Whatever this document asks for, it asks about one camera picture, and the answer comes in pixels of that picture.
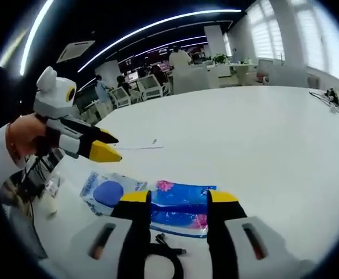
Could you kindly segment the person's left hand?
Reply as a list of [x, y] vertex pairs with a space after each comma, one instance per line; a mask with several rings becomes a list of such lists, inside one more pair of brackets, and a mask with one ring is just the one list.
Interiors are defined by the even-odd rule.
[[15, 163], [28, 155], [35, 154], [37, 137], [44, 137], [46, 125], [35, 113], [20, 116], [6, 128], [6, 147]]

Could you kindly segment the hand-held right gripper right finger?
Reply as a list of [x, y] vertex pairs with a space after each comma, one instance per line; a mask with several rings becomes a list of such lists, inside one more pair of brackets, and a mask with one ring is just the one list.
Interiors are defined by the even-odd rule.
[[304, 278], [306, 263], [258, 217], [248, 217], [228, 192], [207, 192], [207, 243], [213, 278]]

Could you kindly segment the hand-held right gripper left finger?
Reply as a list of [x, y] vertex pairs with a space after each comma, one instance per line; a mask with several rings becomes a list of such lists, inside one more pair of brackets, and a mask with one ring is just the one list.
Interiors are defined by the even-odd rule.
[[143, 278], [150, 243], [151, 192], [122, 196], [110, 216], [77, 232], [69, 248], [71, 278]]

